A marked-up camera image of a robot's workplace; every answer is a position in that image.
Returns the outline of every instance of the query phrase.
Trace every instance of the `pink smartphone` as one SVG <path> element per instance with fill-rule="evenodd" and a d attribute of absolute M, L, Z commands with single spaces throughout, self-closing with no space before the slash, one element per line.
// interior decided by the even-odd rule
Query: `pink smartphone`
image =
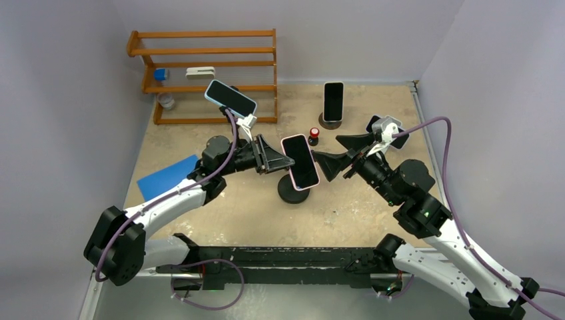
<path fill-rule="evenodd" d="M 310 152 L 310 146 L 304 135 L 292 135 L 281 140 L 282 152 L 292 159 L 290 180 L 294 190 L 310 189 L 320 183 L 320 176 Z"/>

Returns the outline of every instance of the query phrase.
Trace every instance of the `orange wooden rack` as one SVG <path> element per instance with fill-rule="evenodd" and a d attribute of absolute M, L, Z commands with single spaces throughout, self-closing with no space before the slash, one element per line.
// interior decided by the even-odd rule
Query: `orange wooden rack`
<path fill-rule="evenodd" d="M 151 48 L 146 49 L 143 39 L 172 39 L 172 38 L 232 38 L 232 37 L 271 37 L 272 47 L 225 47 L 225 48 Z M 154 63 L 152 55 L 218 55 L 234 53 L 272 53 L 273 59 L 266 61 L 210 61 L 210 62 L 166 62 Z M 143 93 L 180 93 L 204 92 L 205 86 L 174 86 L 164 87 L 153 78 L 153 72 L 158 68 L 188 68 L 188 67 L 273 67 L 272 85 L 238 85 L 240 91 L 272 91 L 275 99 L 275 116 L 259 117 L 257 122 L 276 123 L 277 107 L 277 33 L 273 30 L 260 31 L 175 31 L 175 32 L 138 32 L 132 31 L 127 42 L 127 54 L 130 57 L 141 56 L 145 64 L 145 73 L 141 88 Z M 155 99 L 153 122 L 164 124 L 194 124 L 194 123 L 225 123 L 225 118 L 186 118 L 162 119 L 163 107 Z"/>

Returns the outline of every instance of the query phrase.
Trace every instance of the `white smartphone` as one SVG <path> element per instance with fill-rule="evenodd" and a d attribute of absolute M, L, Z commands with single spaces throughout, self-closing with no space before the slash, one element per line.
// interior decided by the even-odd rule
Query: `white smartphone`
<path fill-rule="evenodd" d="M 324 83 L 324 111 L 322 119 L 326 122 L 343 120 L 343 82 Z"/>

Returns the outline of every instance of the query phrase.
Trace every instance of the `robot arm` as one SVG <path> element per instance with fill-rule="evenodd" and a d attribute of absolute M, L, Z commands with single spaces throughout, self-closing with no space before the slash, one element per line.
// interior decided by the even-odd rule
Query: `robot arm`
<path fill-rule="evenodd" d="M 381 119 L 372 128 L 367 135 L 337 136 L 348 151 L 340 155 L 313 151 L 314 160 L 328 181 L 346 168 L 350 168 L 344 174 L 346 179 L 359 174 L 391 207 L 400 206 L 393 216 L 404 230 L 424 239 L 455 268 L 427 257 L 394 235 L 387 235 L 377 247 L 381 258 L 449 293 L 469 307 L 475 319 L 522 319 L 525 311 L 521 304 L 525 301 L 514 288 L 533 298 L 539 285 L 503 268 L 469 238 L 479 256 L 513 287 L 507 287 L 483 266 L 461 239 L 452 213 L 428 193 L 435 180 L 425 164 L 410 159 L 393 170 L 386 162 L 383 151 L 390 144 L 390 132 L 398 132 L 398 125 Z"/>
<path fill-rule="evenodd" d="M 98 265 L 111 238 L 129 219 L 135 218 L 107 250 L 101 271 L 115 285 L 123 285 L 142 269 L 177 265 L 185 260 L 190 248 L 178 237 L 148 240 L 155 232 L 218 197 L 226 187 L 224 175 L 252 168 L 259 174 L 272 173 L 294 165 L 294 160 L 275 151 L 261 134 L 251 136 L 256 120 L 253 115 L 240 120 L 238 124 L 245 139 L 236 136 L 230 142 L 223 136 L 210 138 L 196 168 L 171 190 L 123 211 L 116 207 L 104 210 L 85 248 L 85 258 Z M 209 178 L 225 162 L 232 143 L 237 146 L 233 156 L 217 175 Z"/>

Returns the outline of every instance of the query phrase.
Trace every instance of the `phone screen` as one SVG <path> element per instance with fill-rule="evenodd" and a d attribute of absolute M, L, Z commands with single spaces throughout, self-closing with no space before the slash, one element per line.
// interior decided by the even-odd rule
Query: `phone screen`
<path fill-rule="evenodd" d="M 294 159 L 294 165 L 290 167 L 290 176 L 296 189 L 308 189 L 320 183 L 306 137 L 295 135 L 284 138 L 281 143 L 284 154 Z"/>
<path fill-rule="evenodd" d="M 343 83 L 324 85 L 324 121 L 341 121 L 343 118 Z"/>
<path fill-rule="evenodd" d="M 257 108 L 255 101 L 217 80 L 210 82 L 206 95 L 241 117 L 253 114 Z"/>

